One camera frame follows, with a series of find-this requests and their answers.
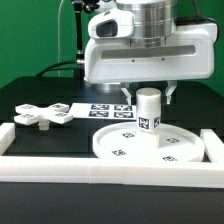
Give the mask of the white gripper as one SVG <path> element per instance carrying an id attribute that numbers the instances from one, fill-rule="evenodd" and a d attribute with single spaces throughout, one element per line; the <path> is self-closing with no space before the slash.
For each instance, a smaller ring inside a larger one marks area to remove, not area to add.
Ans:
<path id="1" fill-rule="evenodd" d="M 174 80 L 207 78 L 213 71 L 213 39 L 206 31 L 178 31 L 164 46 L 152 48 L 130 47 L 127 39 L 91 39 L 85 53 L 86 79 L 122 83 L 128 105 L 136 104 L 128 83 L 168 81 L 165 98 L 170 104 L 177 87 Z"/>

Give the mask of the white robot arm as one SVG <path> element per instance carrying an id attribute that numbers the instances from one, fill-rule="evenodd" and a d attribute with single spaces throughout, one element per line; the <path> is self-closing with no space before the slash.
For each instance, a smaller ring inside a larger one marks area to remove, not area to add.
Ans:
<path id="1" fill-rule="evenodd" d="M 117 0 L 88 24 L 85 80 L 94 83 L 166 81 L 170 96 L 178 80 L 214 71 L 218 26 L 204 18 L 176 18 L 177 0 Z"/>

